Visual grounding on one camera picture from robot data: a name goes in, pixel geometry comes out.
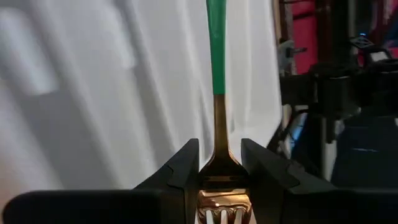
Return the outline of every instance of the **red object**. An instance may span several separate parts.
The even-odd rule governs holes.
[[[315,11],[313,2],[300,2],[292,4],[293,16]],[[317,20],[315,14],[303,19],[293,21],[295,47],[306,47],[307,51],[297,54],[294,59],[298,74],[308,71],[311,65],[318,62],[317,47]]]

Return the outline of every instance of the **white backdrop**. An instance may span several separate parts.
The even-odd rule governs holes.
[[[228,0],[231,149],[280,123],[271,0]],[[213,148],[205,0],[0,0],[0,207],[34,189],[133,188]]]

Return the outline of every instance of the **cable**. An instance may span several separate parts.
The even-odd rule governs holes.
[[[285,129],[282,131],[282,133],[279,135],[279,140],[284,142],[284,141],[286,140],[286,137],[289,135],[290,128],[292,127],[293,122],[295,121],[295,119],[296,119],[300,114],[308,113],[308,112],[309,112],[309,109],[304,109],[304,110],[299,110],[299,111],[296,111],[295,113],[292,113],[292,114],[290,115],[290,119],[289,119],[289,122],[287,123],[286,128],[285,128]]]

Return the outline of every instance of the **fork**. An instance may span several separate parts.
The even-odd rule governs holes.
[[[225,107],[225,20],[226,0],[206,0],[210,35],[211,72],[213,77],[215,148],[209,162],[199,172],[197,216],[206,224],[206,213],[211,212],[215,224],[221,223],[221,212],[226,211],[228,224],[242,212],[241,223],[251,218],[248,173],[234,158],[228,146]]]

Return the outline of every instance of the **green fork handle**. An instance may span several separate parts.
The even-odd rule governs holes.
[[[206,0],[210,35],[213,94],[225,94],[226,0]]]

